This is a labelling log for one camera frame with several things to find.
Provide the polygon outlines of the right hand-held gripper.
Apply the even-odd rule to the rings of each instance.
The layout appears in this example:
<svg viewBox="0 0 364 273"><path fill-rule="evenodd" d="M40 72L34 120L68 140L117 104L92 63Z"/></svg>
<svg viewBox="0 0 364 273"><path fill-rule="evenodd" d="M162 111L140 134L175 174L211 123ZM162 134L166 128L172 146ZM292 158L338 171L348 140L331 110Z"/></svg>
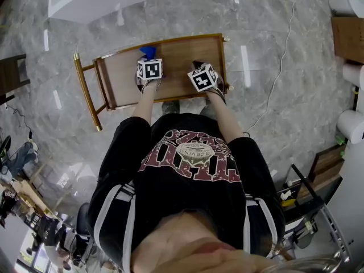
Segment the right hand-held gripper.
<svg viewBox="0 0 364 273"><path fill-rule="evenodd" d="M188 77L198 92L209 89L217 90L219 76L210 63L193 61Z"/></svg>

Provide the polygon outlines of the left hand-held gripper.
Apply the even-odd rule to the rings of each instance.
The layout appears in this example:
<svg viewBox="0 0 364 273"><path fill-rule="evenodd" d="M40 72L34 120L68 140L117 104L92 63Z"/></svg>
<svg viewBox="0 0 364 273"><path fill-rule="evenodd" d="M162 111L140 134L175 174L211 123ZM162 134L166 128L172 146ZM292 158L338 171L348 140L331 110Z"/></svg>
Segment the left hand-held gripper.
<svg viewBox="0 0 364 273"><path fill-rule="evenodd" d="M136 77L142 81L161 79L163 77L163 60L141 57L137 61Z"/></svg>

